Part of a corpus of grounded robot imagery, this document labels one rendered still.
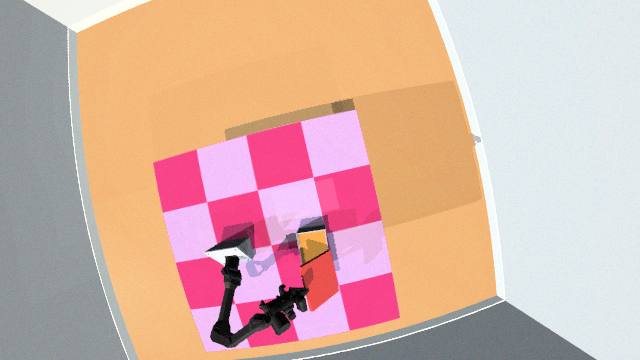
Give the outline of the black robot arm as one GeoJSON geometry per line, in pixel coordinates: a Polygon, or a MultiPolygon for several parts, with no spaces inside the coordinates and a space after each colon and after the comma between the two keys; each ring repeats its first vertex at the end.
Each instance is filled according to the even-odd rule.
{"type": "Polygon", "coordinates": [[[259,309],[263,310],[265,314],[255,313],[244,328],[241,328],[234,334],[231,332],[229,323],[230,311],[234,301],[235,290],[237,286],[241,286],[242,275],[241,270],[238,269],[239,258],[237,255],[224,257],[225,267],[222,267],[221,273],[224,276],[223,282],[225,290],[219,318],[213,325],[210,333],[211,341],[227,348],[236,348],[238,344],[242,343],[242,341],[246,340],[249,336],[261,330],[268,329],[270,325],[273,327],[277,336],[289,330],[291,326],[290,321],[296,318],[296,313],[293,310],[294,305],[288,307],[285,312],[281,312],[282,309],[277,299],[268,301],[266,304],[261,299],[259,309]]]}

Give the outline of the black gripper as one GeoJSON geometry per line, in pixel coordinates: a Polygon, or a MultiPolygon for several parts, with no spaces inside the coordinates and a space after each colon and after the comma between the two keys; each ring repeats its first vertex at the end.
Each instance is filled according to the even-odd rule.
{"type": "MultiPolygon", "coordinates": [[[[282,309],[283,312],[290,307],[293,306],[294,303],[299,311],[303,313],[308,310],[307,303],[305,299],[305,295],[310,291],[309,289],[290,287],[288,291],[284,291],[285,285],[279,286],[279,295],[276,295],[276,299],[282,309]]],[[[282,312],[281,311],[281,312],[282,312]]]]}

